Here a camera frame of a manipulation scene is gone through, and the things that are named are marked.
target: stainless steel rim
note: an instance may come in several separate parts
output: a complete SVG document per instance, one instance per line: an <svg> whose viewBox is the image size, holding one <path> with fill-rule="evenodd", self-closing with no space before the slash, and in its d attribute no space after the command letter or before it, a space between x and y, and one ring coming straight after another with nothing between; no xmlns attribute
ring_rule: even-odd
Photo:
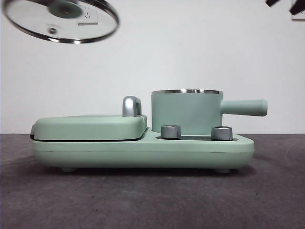
<svg viewBox="0 0 305 229"><path fill-rule="evenodd" d="M223 94L222 91L205 89L174 89L154 91L152 94L175 94L175 93L202 93L202 94Z"/></svg>
<svg viewBox="0 0 305 229"><path fill-rule="evenodd" d="M58 43L70 43L70 44L83 44L83 43L91 43L91 42L97 42L97 41L101 41L104 40L106 38L108 38L109 36L111 36L112 34L114 34L117 29L119 28L120 25L120 19L119 16L116 12L116 10L114 9L114 7L112 5L110 5L108 2L106 2L105 0L79 0L85 3L88 3L90 5L93 5L99 9L101 9L102 11L106 12L107 14L109 14L115 21L116 21L116 26L115 28L109 32L106 35L100 36L100 37L94 37L94 38L87 38L87 39L68 39L68 38L54 38L54 37L50 37L48 35L43 35L31 30L28 30L18 24L16 24L12 19L10 19L6 13L7 10L7 6L9 5L10 2L12 2L13 0L5 0L4 4L3 4L3 11L5 16L7 17L7 19L19 30L23 31L26 34L29 34L33 37L37 37L43 40L47 40L47 41L51 41L51 42L58 42ZM40 1L38 0L29 0L29 1L33 1L36 3L39 3ZM53 1L41 1L42 3L52 3Z"/></svg>

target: sandwich maker lid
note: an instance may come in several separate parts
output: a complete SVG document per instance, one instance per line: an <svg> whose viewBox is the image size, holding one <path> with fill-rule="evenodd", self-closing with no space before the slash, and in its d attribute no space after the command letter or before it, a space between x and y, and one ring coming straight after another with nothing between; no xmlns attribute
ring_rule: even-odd
<svg viewBox="0 0 305 229"><path fill-rule="evenodd" d="M39 141L107 141L140 138L147 128L145 115L84 115L39 119L31 138Z"/></svg>

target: cooking pot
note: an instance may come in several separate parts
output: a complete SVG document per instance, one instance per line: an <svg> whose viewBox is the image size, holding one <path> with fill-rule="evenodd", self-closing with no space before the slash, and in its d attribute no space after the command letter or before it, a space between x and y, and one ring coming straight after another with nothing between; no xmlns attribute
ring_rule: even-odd
<svg viewBox="0 0 305 229"><path fill-rule="evenodd" d="M267 115L266 100L223 101L223 92L178 89L152 92L152 131L179 125L183 135L206 135L222 125L223 114Z"/></svg>

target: chrome handle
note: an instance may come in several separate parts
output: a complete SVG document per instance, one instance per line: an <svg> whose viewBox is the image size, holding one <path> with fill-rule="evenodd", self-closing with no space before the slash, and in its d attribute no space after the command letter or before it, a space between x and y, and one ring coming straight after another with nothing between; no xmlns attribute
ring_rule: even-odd
<svg viewBox="0 0 305 229"><path fill-rule="evenodd" d="M135 96L126 96L123 99L123 117L135 117L141 114L141 100Z"/></svg>

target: white wall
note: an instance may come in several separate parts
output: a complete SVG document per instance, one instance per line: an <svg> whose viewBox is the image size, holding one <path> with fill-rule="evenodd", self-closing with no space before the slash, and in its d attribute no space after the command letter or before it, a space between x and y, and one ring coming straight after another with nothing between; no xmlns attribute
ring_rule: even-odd
<svg viewBox="0 0 305 229"><path fill-rule="evenodd" d="M47 42L1 17L1 132L39 118L121 114L135 95L151 118L151 91L203 88L226 100L266 99L268 115L224 115L236 133L305 133L305 22L289 0L111 0L122 20L92 44Z"/></svg>

